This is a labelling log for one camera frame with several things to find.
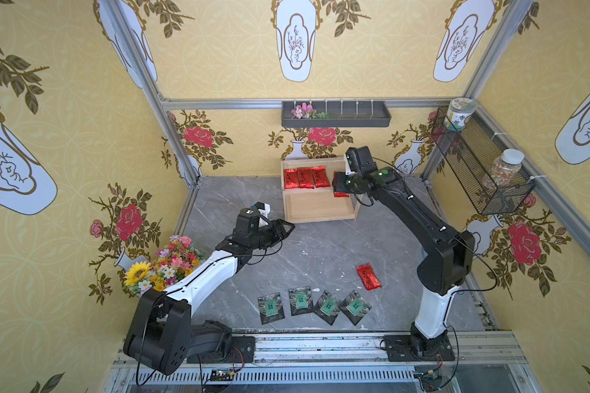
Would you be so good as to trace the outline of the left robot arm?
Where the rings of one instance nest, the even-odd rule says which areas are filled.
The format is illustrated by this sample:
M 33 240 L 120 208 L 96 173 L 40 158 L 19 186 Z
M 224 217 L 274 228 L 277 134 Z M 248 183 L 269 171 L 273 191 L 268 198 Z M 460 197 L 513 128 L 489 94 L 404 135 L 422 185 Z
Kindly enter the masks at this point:
M 242 209 L 232 234 L 190 276 L 167 289 L 151 288 L 142 294 L 123 353 L 164 375 L 171 375 L 187 360 L 227 360 L 234 352 L 231 329 L 216 321 L 195 325 L 193 315 L 252 257 L 265 255 L 293 232 L 294 224 L 269 219 L 269 212 L 270 207 L 261 202 Z

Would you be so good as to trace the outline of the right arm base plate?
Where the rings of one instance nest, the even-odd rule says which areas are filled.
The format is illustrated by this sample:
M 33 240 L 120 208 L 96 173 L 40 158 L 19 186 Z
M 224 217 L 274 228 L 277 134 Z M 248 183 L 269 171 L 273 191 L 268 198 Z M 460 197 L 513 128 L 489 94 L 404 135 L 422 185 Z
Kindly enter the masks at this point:
M 408 334 L 388 335 L 384 336 L 381 343 L 389 362 L 450 362 L 456 359 L 453 346 L 445 333 L 434 339 Z

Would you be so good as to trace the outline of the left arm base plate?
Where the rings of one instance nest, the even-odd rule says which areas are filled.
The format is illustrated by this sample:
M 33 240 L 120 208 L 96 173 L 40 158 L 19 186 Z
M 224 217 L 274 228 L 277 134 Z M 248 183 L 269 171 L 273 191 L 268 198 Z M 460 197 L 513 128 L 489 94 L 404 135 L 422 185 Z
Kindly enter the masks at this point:
M 187 364 L 252 363 L 256 349 L 254 337 L 232 336 L 223 340 L 196 340 L 188 351 Z

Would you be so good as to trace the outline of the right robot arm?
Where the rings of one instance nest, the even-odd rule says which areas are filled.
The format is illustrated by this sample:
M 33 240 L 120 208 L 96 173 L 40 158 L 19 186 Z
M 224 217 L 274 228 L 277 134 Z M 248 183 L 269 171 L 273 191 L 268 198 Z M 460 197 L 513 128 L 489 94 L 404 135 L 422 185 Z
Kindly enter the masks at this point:
M 418 316 L 411 325 L 411 349 L 420 358 L 433 356 L 449 343 L 447 316 L 454 296 L 471 273 L 475 238 L 445 223 L 411 190 L 406 176 L 394 166 L 380 169 L 368 147 L 347 149 L 346 170 L 334 175 L 339 193 L 366 195 L 380 202 L 403 222 L 424 249 L 417 267 L 423 286 Z

